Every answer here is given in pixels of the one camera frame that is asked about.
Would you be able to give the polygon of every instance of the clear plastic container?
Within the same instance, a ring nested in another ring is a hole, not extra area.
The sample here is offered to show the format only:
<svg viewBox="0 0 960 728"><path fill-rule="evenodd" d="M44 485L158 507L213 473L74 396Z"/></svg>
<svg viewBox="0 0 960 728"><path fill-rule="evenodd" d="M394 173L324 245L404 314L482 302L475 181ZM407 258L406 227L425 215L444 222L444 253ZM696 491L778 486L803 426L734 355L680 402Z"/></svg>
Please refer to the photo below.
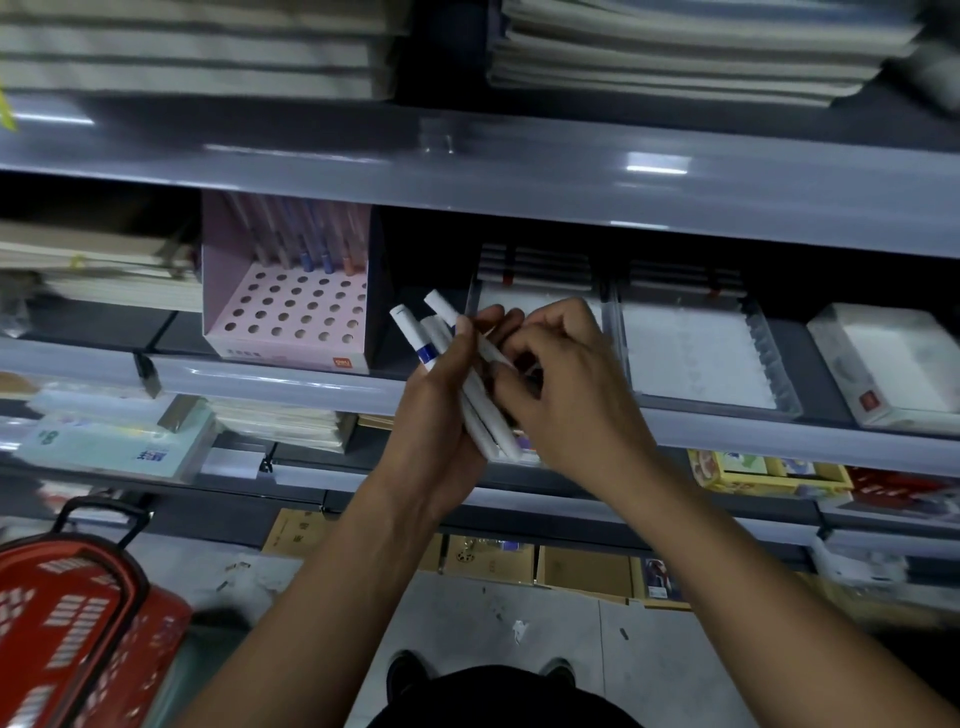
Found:
<svg viewBox="0 0 960 728"><path fill-rule="evenodd" d="M641 405L793 420L803 408L749 297L618 284L613 342Z"/></svg>

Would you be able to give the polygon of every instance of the pen cap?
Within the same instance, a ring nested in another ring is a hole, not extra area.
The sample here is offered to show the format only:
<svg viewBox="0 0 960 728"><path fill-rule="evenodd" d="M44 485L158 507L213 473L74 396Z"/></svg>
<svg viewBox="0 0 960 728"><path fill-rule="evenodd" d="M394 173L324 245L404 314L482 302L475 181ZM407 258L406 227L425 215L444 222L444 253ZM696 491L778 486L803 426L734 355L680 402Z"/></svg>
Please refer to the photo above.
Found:
<svg viewBox="0 0 960 728"><path fill-rule="evenodd" d="M449 327L455 327L457 325L457 316L459 316L460 313L450 305L447 299L440 295L440 291L436 288L430 291L423 300L437 312L437 315L440 316Z"/></svg>
<svg viewBox="0 0 960 728"><path fill-rule="evenodd" d="M410 309L407 308L403 303L398 306L395 306L390 309L390 315L396 321L396 325L400 328L400 332L403 334L403 337L407 340L414 351L417 353L417 357L420 358L420 361L423 364L430 364L434 359L439 356L437 350L434 348L433 343L430 341L430 337L427 335L426 331L423 330L423 327L420 325L420 322L414 318L414 315L410 313Z"/></svg>

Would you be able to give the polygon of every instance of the pen display box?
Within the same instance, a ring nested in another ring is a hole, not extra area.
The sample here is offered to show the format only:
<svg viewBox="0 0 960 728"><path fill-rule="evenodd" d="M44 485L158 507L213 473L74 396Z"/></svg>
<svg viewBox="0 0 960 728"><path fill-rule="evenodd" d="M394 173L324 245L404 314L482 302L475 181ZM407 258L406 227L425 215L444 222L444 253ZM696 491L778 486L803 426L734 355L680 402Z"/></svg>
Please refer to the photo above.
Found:
<svg viewBox="0 0 960 728"><path fill-rule="evenodd" d="M833 303L806 327L861 426L960 435L960 346L931 314Z"/></svg>
<svg viewBox="0 0 960 728"><path fill-rule="evenodd" d="M392 300L376 210L366 270L353 275L342 267L307 273L264 265L262 250L254 249L259 244L224 195L204 192L204 337L210 346L226 359L369 374Z"/></svg>
<svg viewBox="0 0 960 728"><path fill-rule="evenodd" d="M766 317L696 286L617 285L613 340L643 406L792 420L803 409Z"/></svg>

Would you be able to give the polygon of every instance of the pen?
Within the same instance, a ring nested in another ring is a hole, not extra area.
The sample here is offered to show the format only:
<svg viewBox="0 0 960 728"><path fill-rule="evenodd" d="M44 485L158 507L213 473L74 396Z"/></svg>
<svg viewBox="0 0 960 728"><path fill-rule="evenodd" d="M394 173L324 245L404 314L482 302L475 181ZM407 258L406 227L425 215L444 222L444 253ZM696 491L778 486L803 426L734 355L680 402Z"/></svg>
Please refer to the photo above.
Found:
<svg viewBox="0 0 960 728"><path fill-rule="evenodd" d="M227 202L230 205L230 208L233 210L233 215L240 222L244 228L247 229L247 233L250 235L250 240L253 243L253 254L256 255L257 261L264 268L269 268L271 265L270 256L267 255L267 251L263 249L263 242L260 240L260 235L250 224L250 218L247 217L247 213L243 209L243 201L240 199L240 195L236 192L225 192L227 196Z"/></svg>
<svg viewBox="0 0 960 728"><path fill-rule="evenodd" d="M276 249L276 256L280 259L280 267L285 271L293 270L293 261L290 260L290 254L283 244L283 236L280 234L280 230L274 222L274 215L270 211L270 203L267 201L267 196L257 195L256 199L260 201L260 209L263 211L263 217L267 221L267 227L270 228L271 235L274 237L274 248Z"/></svg>
<svg viewBox="0 0 960 728"><path fill-rule="evenodd" d="M290 198L284 197L280 200L280 207L283 210L283 217L289 230L300 242L300 267L304 273L313 273L313 258L310 257L310 251L307 250L306 240L303 237L303 226L299 224L296 211L290 203Z"/></svg>
<svg viewBox="0 0 960 728"><path fill-rule="evenodd" d="M451 328L457 326L457 316L460 314L456 308L450 305L447 299L440 295L440 291L434 288L423 300L440 316L441 321ZM498 361L501 364L506 364L511 369L516 369L514 362L504 356L500 352L500 349L495 347L487 337L480 332L477 332L477 353L487 361Z"/></svg>
<svg viewBox="0 0 960 728"><path fill-rule="evenodd" d="M307 214L310 216L310 222L313 224L314 240L317 247L320 248L320 260L324 265L324 273L333 273L333 260L330 258L330 249L326 246L326 231L324 225L317 220L317 213L309 200L303 200L303 206L306 207Z"/></svg>
<svg viewBox="0 0 960 728"><path fill-rule="evenodd" d="M429 327L429 331L444 340L449 346L453 341L453 335L450 329L444 326L444 320L438 316L430 316L423 320ZM483 380L480 375L470 367L467 372L467 378L464 380L464 394L467 400L476 410L480 422L484 424L494 441L500 446L504 454L514 462L523 460L523 450L516 443L514 432L507 425L503 413L496 408L493 400L487 395L487 390L483 386Z"/></svg>
<svg viewBox="0 0 960 728"><path fill-rule="evenodd" d="M437 357L440 355L438 347L431 341L431 336L417 322L414 315L410 313L410 309L401 304L392 308L390 315L393 316L404 338L406 338L407 342L417 353L417 358L423 366L426 367L427 370L433 369ZM442 338L438 338L435 341L440 342L440 348L444 351L446 350L447 346ZM479 415L473 409L463 390L460 392L460 411L464 416L464 428L473 439L477 449L479 449L488 460L498 458L500 453L499 450L497 450L496 443L480 421Z"/></svg>

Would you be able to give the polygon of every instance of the shoe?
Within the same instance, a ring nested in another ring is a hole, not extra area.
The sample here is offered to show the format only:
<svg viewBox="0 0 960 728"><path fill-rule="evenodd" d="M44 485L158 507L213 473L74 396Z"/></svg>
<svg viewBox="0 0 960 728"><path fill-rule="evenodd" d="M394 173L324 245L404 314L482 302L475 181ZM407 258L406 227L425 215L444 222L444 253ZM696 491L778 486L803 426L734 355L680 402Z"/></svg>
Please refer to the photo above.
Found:
<svg viewBox="0 0 960 728"><path fill-rule="evenodd" d="M398 652L387 668L387 704L429 679L426 667L417 655L408 649Z"/></svg>
<svg viewBox="0 0 960 728"><path fill-rule="evenodd" d="M546 664L540 674L547 680L556 680L571 688L577 687L577 678L573 674L573 667L562 657L555 657Z"/></svg>

